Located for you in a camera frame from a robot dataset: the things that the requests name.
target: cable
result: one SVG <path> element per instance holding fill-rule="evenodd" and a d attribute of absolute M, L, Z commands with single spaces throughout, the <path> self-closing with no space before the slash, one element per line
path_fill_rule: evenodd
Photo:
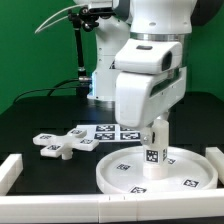
<path fill-rule="evenodd" d="M 51 96 L 51 94 L 60 86 L 63 86 L 65 84 L 68 84 L 68 83 L 71 83 L 71 82 L 79 82 L 79 79 L 68 79 L 68 80 L 65 80 L 65 81 L 62 81 L 60 83 L 58 83 L 57 85 L 55 85 L 52 89 L 49 91 L 49 93 L 47 94 L 47 96 Z"/>
<path fill-rule="evenodd" d="M 65 89 L 76 89 L 76 88 L 85 88 L 82 86 L 71 86 L 71 87 L 62 87 L 62 88 L 47 88 L 47 89 L 35 89 L 35 90 L 30 90 L 27 92 L 24 92 L 22 94 L 20 94 L 19 96 L 17 96 L 14 100 L 13 100 L 13 104 L 15 104 L 18 99 L 26 94 L 30 94 L 30 93 L 35 93 L 35 92 L 42 92 L 42 91 L 51 91 L 51 90 L 65 90 Z"/>
<path fill-rule="evenodd" d="M 50 23 L 50 24 L 44 26 L 42 29 L 39 29 L 38 32 L 35 31 L 35 33 L 36 33 L 36 34 L 37 34 L 37 33 L 40 33 L 40 32 L 42 32 L 42 31 L 44 31 L 45 29 L 47 29 L 47 28 L 49 28 L 49 27 L 55 25 L 56 23 L 58 23 L 58 22 L 60 22 L 60 21 L 62 21 L 62 20 L 65 20 L 65 19 L 68 19 L 68 16 L 62 17 L 61 19 L 58 19 L 58 20 L 56 20 L 56 21 L 54 21 L 54 22 L 52 22 L 52 23 Z"/>
<path fill-rule="evenodd" d="M 45 21 L 44 21 L 44 22 L 43 22 L 43 23 L 36 29 L 35 34 L 41 32 L 42 30 L 44 30 L 44 29 L 45 29 L 44 25 L 45 25 L 46 23 L 48 23 L 50 20 L 52 20 L 54 17 L 56 17 L 57 15 L 61 14 L 62 12 L 65 12 L 65 11 L 68 11 L 68 10 L 70 10 L 70 9 L 74 9 L 74 8 L 77 8 L 77 7 L 82 7 L 82 6 L 86 6 L 86 4 L 73 5 L 73 6 L 67 7 L 67 8 L 65 8 L 65 9 L 62 9 L 62 10 L 56 12 L 54 15 L 52 15 L 52 16 L 49 17 L 47 20 L 45 20 Z"/>

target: white edge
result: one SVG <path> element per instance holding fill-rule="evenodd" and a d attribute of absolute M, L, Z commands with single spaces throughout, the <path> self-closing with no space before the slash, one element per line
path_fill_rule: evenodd
<path fill-rule="evenodd" d="M 91 223 L 224 216 L 224 189 L 0 197 L 0 223 Z"/>
<path fill-rule="evenodd" d="M 224 154 L 217 147 L 206 148 L 206 158 L 218 171 L 219 180 L 224 184 Z"/>
<path fill-rule="evenodd" d="M 0 196 L 5 196 L 8 193 L 22 170 L 22 155 L 9 155 L 0 167 Z"/>

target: black cable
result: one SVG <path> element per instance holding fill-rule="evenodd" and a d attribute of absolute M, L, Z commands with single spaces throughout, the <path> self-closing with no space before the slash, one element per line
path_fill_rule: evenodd
<path fill-rule="evenodd" d="M 60 86 L 63 86 L 65 84 L 68 84 L 68 83 L 71 83 L 71 82 L 78 82 L 79 79 L 68 79 L 68 80 L 65 80 L 65 81 L 62 81 L 60 83 L 58 83 L 57 85 L 55 85 L 53 88 L 55 89 L 52 89 L 49 91 L 49 93 L 47 94 L 47 96 L 51 96 L 51 94 L 56 90 L 56 88 L 60 87 Z"/>
<path fill-rule="evenodd" d="M 62 87 L 62 88 L 47 88 L 47 89 L 30 90 L 30 91 L 24 92 L 24 93 L 20 94 L 19 96 L 17 96 L 13 100 L 13 104 L 15 104 L 21 96 L 24 96 L 26 94 L 35 93 L 35 92 L 42 92 L 42 91 L 51 91 L 51 90 L 54 90 L 55 91 L 55 90 L 76 89 L 76 88 L 82 88 L 82 86 L 71 86 L 71 87 Z"/>

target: black pole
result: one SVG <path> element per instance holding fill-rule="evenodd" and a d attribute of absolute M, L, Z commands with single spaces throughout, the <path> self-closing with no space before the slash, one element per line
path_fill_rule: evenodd
<path fill-rule="evenodd" d="M 80 80 L 80 88 L 76 88 L 76 95 L 79 97 L 86 97 L 89 94 L 89 84 L 82 82 L 81 77 L 86 77 L 86 69 L 84 66 L 84 57 L 83 57 L 83 48 L 82 48 L 82 36 L 81 36 L 81 27 L 82 22 L 78 14 L 72 13 L 71 10 L 68 12 L 68 18 L 71 21 L 76 39 L 76 50 L 78 57 L 78 79 Z"/>

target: white panel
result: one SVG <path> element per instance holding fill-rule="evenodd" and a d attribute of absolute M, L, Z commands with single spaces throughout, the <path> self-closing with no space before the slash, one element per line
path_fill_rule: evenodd
<path fill-rule="evenodd" d="M 180 77 L 175 82 L 151 97 L 149 96 L 153 87 L 165 80 L 167 73 L 154 76 L 120 73 L 116 83 L 117 123 L 134 130 L 141 130 L 148 126 L 183 98 L 186 89 L 186 73 L 186 67 L 181 68 Z"/>
<path fill-rule="evenodd" d="M 171 53 L 172 59 L 164 70 L 163 60 Z M 126 72 L 158 75 L 180 65 L 183 47 L 180 42 L 159 42 L 129 39 L 115 57 L 115 67 Z"/>
<path fill-rule="evenodd" d="M 224 184 L 224 154 L 217 148 L 206 148 L 206 158 L 216 168 L 219 180 Z"/>
<path fill-rule="evenodd" d="M 147 34 L 191 33 L 190 17 L 196 0 L 132 0 L 131 32 Z"/>

